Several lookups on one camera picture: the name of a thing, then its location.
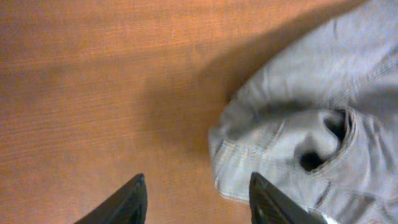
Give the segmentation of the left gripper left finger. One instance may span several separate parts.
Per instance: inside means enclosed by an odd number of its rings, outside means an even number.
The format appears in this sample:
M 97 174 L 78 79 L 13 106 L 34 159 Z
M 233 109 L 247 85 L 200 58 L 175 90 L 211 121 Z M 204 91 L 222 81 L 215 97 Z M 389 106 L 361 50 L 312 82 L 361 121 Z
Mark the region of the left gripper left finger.
M 75 224 L 145 224 L 148 208 L 144 174 L 137 174 Z

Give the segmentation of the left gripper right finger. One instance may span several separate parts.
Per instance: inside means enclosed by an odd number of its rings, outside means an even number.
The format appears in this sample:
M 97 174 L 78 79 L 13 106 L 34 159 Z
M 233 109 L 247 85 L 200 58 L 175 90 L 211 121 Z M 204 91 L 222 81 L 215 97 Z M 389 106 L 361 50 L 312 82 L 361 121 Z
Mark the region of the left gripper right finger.
M 253 172 L 249 183 L 252 224 L 324 224 L 326 220 L 298 206 L 260 173 Z

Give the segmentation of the grey shorts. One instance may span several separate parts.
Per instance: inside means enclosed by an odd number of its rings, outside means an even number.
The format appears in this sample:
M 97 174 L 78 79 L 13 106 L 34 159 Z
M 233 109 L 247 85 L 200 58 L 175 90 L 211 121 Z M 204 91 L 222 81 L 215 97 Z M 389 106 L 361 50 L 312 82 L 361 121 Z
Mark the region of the grey shorts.
M 288 46 L 210 130 L 220 194 L 258 172 L 335 223 L 397 222 L 397 2 L 368 1 Z

